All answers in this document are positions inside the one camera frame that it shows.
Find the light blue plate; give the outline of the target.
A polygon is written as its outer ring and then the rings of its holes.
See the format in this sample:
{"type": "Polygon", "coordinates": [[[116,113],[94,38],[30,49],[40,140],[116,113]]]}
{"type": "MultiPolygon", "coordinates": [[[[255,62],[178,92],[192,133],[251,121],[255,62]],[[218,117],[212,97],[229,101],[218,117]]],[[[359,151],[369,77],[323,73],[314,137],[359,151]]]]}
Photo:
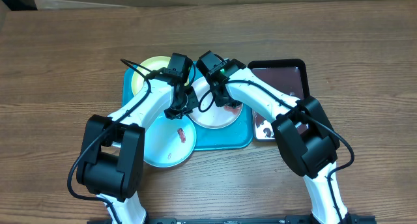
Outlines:
{"type": "Polygon", "coordinates": [[[145,134],[144,162],[159,168],[184,162],[194,151],[196,135],[188,117],[171,120],[159,115],[145,134]]]}

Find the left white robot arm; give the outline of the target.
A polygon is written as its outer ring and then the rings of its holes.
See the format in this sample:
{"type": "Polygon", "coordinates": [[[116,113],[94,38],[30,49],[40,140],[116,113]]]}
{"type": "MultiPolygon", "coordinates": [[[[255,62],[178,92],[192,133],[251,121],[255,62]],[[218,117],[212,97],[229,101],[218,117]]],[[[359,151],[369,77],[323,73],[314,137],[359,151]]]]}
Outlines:
{"type": "Polygon", "coordinates": [[[87,121],[67,188],[77,199],[103,202],[110,214],[107,223],[146,223],[137,194],[145,132],[161,113],[181,119],[197,107],[195,92],[186,82],[194,70],[190,58],[173,53],[166,67],[144,75],[143,88],[126,105],[87,121]]]}

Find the white plate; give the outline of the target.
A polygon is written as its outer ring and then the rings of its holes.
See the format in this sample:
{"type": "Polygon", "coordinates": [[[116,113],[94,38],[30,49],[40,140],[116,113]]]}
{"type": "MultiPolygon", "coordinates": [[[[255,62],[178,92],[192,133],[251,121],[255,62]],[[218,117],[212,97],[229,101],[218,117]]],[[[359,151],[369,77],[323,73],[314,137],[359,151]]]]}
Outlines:
{"type": "MultiPolygon", "coordinates": [[[[198,100],[200,100],[201,97],[209,90],[209,84],[206,82],[204,77],[197,79],[192,84],[192,87],[194,88],[198,100]]],[[[226,111],[223,107],[217,107],[213,104],[210,109],[204,113],[200,112],[198,108],[195,108],[189,116],[196,124],[204,128],[218,129],[234,123],[240,114],[234,115],[226,111]]]]}

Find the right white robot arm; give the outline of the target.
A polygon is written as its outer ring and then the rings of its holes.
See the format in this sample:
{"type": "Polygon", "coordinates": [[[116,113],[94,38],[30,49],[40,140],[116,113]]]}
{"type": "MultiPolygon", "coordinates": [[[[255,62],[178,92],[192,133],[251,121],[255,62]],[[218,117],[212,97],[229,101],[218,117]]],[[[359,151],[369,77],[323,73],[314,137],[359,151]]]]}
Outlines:
{"type": "Polygon", "coordinates": [[[211,51],[196,62],[218,107],[248,105],[271,123],[283,161],[303,177],[318,223],[346,223],[349,212],[341,200],[336,172],[337,149],[348,142],[336,133],[317,99],[301,100],[259,79],[245,64],[225,60],[211,51]]]}

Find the green sponge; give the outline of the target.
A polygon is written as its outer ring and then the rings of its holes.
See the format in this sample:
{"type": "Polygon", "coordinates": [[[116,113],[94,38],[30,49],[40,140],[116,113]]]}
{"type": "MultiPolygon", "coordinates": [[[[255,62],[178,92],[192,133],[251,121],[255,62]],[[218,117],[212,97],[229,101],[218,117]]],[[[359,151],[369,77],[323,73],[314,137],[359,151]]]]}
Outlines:
{"type": "Polygon", "coordinates": [[[239,114],[240,114],[240,112],[242,111],[242,104],[237,105],[237,106],[235,106],[235,107],[225,105],[223,108],[224,108],[226,111],[228,111],[228,112],[230,112],[230,113],[232,113],[232,114],[234,114],[234,115],[239,115],[239,114]]]}

